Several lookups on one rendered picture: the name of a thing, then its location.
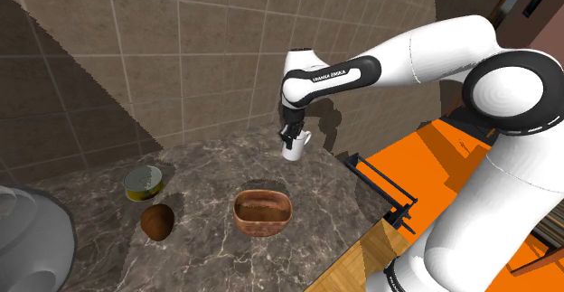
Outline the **yellow tin can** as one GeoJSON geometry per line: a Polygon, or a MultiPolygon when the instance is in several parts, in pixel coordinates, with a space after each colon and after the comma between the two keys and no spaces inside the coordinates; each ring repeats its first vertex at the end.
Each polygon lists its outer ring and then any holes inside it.
{"type": "Polygon", "coordinates": [[[157,195],[164,188],[161,170],[152,165],[141,165],[129,171],[123,178],[126,197],[142,202],[157,195]]]}

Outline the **grey round basin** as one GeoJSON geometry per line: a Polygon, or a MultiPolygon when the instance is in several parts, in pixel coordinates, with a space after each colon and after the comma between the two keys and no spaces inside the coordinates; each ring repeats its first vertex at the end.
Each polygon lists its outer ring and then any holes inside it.
{"type": "Polygon", "coordinates": [[[59,292],[75,243],[71,217],[58,203],[0,185],[0,292],[59,292]]]}

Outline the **brown wooden bowl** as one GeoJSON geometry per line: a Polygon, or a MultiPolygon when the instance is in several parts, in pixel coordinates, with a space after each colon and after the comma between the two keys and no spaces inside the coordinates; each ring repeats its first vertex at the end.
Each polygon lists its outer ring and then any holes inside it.
{"type": "Polygon", "coordinates": [[[237,194],[232,212],[241,232],[251,237],[269,237],[280,233],[290,223],[293,206],[284,193],[254,189],[237,194]]]}

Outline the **brown round fruit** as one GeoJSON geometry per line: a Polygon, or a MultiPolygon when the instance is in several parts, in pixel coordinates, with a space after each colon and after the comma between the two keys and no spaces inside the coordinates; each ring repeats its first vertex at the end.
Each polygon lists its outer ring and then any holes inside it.
{"type": "Polygon", "coordinates": [[[174,226],[174,212],[166,204],[156,204],[145,209],[141,215],[142,231],[154,241],[166,239],[174,226]]]}

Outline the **white mug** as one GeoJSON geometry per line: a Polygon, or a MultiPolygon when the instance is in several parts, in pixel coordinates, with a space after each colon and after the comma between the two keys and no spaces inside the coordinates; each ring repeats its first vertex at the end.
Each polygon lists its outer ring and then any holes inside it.
{"type": "Polygon", "coordinates": [[[287,148],[286,145],[282,146],[281,155],[289,161],[297,161],[304,153],[305,145],[311,139],[312,133],[310,131],[301,131],[296,139],[292,142],[292,147],[287,148]]]}

